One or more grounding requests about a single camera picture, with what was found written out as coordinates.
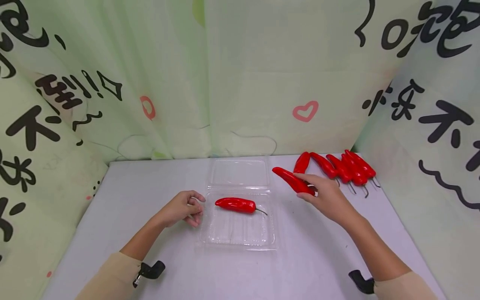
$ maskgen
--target fabric backdrop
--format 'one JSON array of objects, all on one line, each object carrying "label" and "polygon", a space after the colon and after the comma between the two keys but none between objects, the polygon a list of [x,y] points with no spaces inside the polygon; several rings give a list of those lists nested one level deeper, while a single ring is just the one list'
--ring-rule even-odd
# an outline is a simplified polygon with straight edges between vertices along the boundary
[{"label": "fabric backdrop", "polygon": [[432,7],[0,0],[2,296],[41,296],[110,161],[351,148]]},{"label": "fabric backdrop", "polygon": [[437,10],[357,146],[446,296],[478,299],[480,3]]}]

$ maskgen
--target chili pepper stem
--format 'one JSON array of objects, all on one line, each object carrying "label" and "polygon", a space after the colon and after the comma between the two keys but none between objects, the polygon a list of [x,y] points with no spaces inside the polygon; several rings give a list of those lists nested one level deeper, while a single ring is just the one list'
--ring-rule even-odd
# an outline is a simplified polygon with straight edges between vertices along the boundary
[{"label": "chili pepper stem", "polygon": [[374,184],[377,188],[380,188],[380,187],[381,187],[379,183],[377,184],[377,183],[375,182],[375,177],[372,177],[372,182],[373,182],[373,184]]},{"label": "chili pepper stem", "polygon": [[355,191],[355,189],[353,188],[353,185],[352,185],[352,183],[351,183],[351,182],[349,182],[349,183],[348,183],[348,185],[349,185],[349,186],[352,188],[352,191],[353,191],[353,193],[356,195],[356,194],[357,194],[357,192],[356,192],[356,191]]},{"label": "chili pepper stem", "polygon": [[364,188],[365,191],[367,192],[367,194],[365,195],[365,198],[367,198],[370,193],[368,193],[368,190],[367,190],[367,187],[366,187],[366,186],[363,186],[363,188]]},{"label": "chili pepper stem", "polygon": [[255,208],[255,210],[258,210],[259,212],[262,212],[262,213],[264,213],[264,214],[265,214],[265,216],[268,216],[268,214],[267,214],[266,212],[264,212],[263,210],[260,210],[260,209],[258,209],[258,208]]}]

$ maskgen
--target left hand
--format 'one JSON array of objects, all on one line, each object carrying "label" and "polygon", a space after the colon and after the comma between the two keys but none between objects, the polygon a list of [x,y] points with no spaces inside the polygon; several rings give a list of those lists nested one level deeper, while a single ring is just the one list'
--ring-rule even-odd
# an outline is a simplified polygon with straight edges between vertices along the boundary
[{"label": "left hand", "polygon": [[201,223],[204,207],[198,202],[205,202],[205,197],[196,191],[182,191],[173,197],[151,221],[160,226],[171,227],[180,220],[184,220],[193,227]]}]

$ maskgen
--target clear plastic container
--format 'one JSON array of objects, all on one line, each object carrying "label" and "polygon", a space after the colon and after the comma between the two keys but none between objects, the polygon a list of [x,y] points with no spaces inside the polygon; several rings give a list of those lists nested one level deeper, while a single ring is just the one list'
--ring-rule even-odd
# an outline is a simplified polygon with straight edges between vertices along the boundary
[{"label": "clear plastic container", "polygon": [[[199,240],[204,246],[240,250],[276,250],[275,206],[267,158],[212,158],[208,193]],[[239,197],[255,202],[260,211],[243,214],[225,210],[215,201]]]}]

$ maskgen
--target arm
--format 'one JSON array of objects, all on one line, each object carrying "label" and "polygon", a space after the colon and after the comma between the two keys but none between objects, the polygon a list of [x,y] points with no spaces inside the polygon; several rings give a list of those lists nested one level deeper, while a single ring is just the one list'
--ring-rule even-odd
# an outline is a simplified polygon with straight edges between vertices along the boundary
[{"label": "arm", "polygon": [[335,181],[315,175],[295,176],[313,184],[318,191],[316,197],[307,193],[299,193],[297,196],[311,203],[350,235],[376,282],[375,293],[379,299],[436,299],[423,280],[412,272],[378,236],[370,223],[355,210]]},{"label": "arm", "polygon": [[134,291],[133,281],[140,264],[158,235],[166,227],[184,220],[193,227],[201,222],[205,198],[195,191],[178,193],[130,239],[118,253],[112,254],[85,285],[76,300],[127,300]]}]

